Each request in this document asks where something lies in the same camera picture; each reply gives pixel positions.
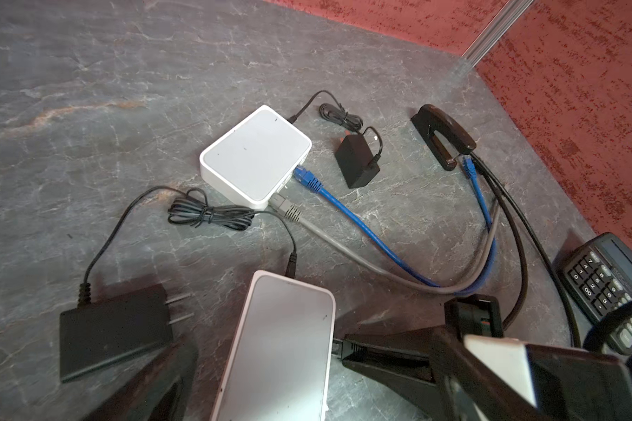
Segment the white switch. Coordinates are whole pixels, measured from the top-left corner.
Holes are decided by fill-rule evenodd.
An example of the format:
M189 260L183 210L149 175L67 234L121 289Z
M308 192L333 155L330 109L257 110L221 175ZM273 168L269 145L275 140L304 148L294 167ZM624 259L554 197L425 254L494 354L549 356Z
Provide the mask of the white switch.
M202 151L200 175L235 205L263 211L311 149L305 133L262 105Z
M336 303L327 289L254 273L213 420L322 420Z

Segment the black power adapter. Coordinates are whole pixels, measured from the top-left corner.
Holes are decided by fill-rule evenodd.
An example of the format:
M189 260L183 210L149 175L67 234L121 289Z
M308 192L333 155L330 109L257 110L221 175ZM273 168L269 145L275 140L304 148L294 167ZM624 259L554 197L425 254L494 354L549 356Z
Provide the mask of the black power adapter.
M269 210L253 210L241 205L213 206L203 189L180 191L169 186L154 186L137 196L126 207L107 240L84 272L79 286L77 307L60 314L59 375L63 383L74 382L112 365L129 361L174 340L169 299L160 284L147 286L114 298L93 302L91 271L110 247L131 211L157 191L176 195L168 209L173 226L198 228L213 225L235 232L251 227L257 215L270 215L288 227L286 218Z
M383 138L375 127L363 127L363 119L349 113L326 89L314 93L303 107L289 117L288 122L294 124L321 94L326 94L333 100L333 103L322 103L319 106L321 119L346 131L335 150L335 159L345 182L350 189L365 187L380 172L378 162L384 151Z

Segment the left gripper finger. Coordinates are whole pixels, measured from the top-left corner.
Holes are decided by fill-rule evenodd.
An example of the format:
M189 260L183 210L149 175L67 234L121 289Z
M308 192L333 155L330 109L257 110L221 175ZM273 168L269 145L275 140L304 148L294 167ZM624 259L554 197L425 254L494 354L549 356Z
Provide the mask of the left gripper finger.
M182 420L198 361L190 339L166 347L86 420Z

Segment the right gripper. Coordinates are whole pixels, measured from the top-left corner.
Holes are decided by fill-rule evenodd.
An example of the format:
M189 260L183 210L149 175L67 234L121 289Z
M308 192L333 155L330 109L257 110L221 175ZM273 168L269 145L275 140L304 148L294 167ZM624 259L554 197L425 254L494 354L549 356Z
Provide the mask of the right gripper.
M526 344L503 337L498 300L455 298L444 310L445 326L348 334L342 365L432 420L549 420L538 409Z

